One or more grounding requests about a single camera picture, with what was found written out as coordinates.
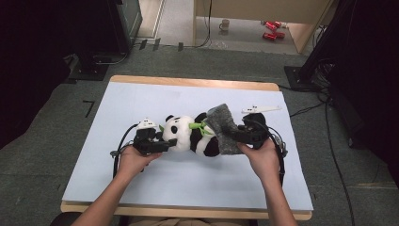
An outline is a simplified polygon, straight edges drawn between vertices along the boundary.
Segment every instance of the human arm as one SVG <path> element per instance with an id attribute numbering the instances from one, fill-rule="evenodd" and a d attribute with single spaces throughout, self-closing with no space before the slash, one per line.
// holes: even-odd
<path id="1" fill-rule="evenodd" d="M 279 159 L 273 141 L 267 139 L 259 150 L 243 143 L 237 146 L 261 179 L 271 225 L 297 225 L 279 181 Z"/>
<path id="2" fill-rule="evenodd" d="M 117 175 L 94 203 L 73 223 L 73 226 L 109 225 L 130 181 L 160 155 L 160 153 L 153 153 L 142 156 L 133 146 L 126 147 L 120 155 Z"/>

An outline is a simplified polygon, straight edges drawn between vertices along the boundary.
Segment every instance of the panda face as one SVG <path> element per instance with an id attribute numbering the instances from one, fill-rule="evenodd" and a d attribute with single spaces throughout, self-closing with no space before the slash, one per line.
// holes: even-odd
<path id="1" fill-rule="evenodd" d="M 189 123 L 193 123 L 194 119 L 189 116 L 168 117 L 164 126 L 163 140 L 177 138 L 177 144 L 169 149 L 172 151 L 183 152 L 190 150 L 191 129 Z"/>

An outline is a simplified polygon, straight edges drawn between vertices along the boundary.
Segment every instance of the person's left arm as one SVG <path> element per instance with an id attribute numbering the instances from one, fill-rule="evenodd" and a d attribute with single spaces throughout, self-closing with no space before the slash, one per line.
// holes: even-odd
<path id="1" fill-rule="evenodd" d="M 109 225 L 120 198 L 130 181 L 160 155 L 154 153 L 149 156 L 142 156 L 134 147 L 128 146 L 120 156 L 120 167 L 115 178 L 99 198 L 73 223 L 73 226 Z"/>

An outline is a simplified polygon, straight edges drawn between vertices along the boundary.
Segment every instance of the panda eye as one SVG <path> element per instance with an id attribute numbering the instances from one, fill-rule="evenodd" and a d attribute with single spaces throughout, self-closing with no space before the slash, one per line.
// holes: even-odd
<path id="1" fill-rule="evenodd" d="M 170 130 L 172 131 L 173 134 L 176 134 L 178 131 L 177 127 L 174 125 L 172 127 L 170 127 Z"/>

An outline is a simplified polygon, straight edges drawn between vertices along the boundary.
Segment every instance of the panda plush toy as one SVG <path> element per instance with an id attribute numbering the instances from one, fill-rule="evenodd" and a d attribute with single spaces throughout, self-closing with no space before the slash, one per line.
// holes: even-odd
<path id="1" fill-rule="evenodd" d="M 162 139 L 177 139 L 176 146 L 170 147 L 170 151 L 184 152 L 193 151 L 201 156 L 213 157 L 219 155 L 217 138 L 214 131 L 209 128 L 203 120 L 206 113 L 199 114 L 195 119 L 189 116 L 168 116 L 164 127 Z"/>

